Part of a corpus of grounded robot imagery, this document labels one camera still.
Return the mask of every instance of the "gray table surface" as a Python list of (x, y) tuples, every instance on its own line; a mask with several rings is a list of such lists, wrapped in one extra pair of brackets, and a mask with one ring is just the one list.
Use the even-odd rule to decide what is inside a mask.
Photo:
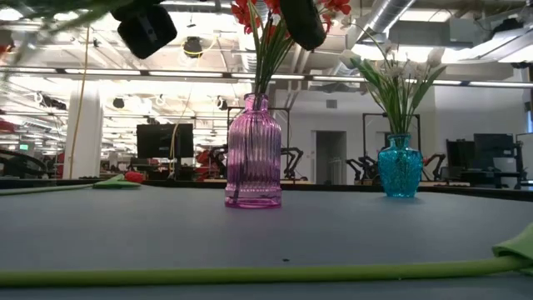
[[(142, 187), (0, 197), (0, 269), (425, 263), (490, 258), (533, 203), (436, 193), (284, 192), (283, 208), (223, 206), (223, 191)], [(533, 278), (0, 290), (0, 299), (532, 299)]]

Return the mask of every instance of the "vase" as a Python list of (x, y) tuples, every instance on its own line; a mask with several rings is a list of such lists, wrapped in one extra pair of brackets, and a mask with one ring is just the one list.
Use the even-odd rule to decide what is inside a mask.
[(225, 204), (230, 208), (281, 206), (281, 128), (264, 94), (245, 96), (228, 133)]
[(381, 185), (389, 197), (412, 198), (422, 175), (422, 155), (409, 147), (410, 134), (389, 136), (391, 146), (380, 152)]

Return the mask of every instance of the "white flower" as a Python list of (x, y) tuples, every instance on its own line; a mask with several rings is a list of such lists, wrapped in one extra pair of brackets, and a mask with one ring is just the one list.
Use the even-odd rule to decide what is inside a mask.
[(351, 15), (344, 16), (341, 20), (341, 29), (349, 28), (351, 25), (353, 25)]
[(390, 78), (398, 78), (403, 74), (403, 67), (395, 66), (395, 67), (389, 67), (385, 75), (387, 75)]
[(446, 49), (443, 47), (435, 47), (431, 50), (430, 54), (427, 56), (427, 64), (430, 68), (436, 68), (442, 63), (442, 56)]
[(390, 54), (393, 50), (398, 49), (398, 45), (393, 44), (391, 41), (386, 40), (381, 46), (381, 50), (385, 53), (385, 55)]
[(422, 63), (407, 61), (404, 66), (404, 78), (419, 80), (424, 77), (426, 66)]

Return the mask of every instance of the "teal glass vase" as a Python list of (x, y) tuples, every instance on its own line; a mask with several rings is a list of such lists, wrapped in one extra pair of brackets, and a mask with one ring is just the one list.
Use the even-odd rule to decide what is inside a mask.
[(412, 198), (422, 175), (422, 155), (409, 147), (410, 134), (392, 134), (391, 146), (380, 152), (381, 185), (388, 197)]

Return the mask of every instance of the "doorway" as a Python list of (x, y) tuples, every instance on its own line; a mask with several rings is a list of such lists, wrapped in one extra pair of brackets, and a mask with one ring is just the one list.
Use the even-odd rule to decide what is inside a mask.
[(316, 132), (316, 184), (346, 184), (346, 132)]

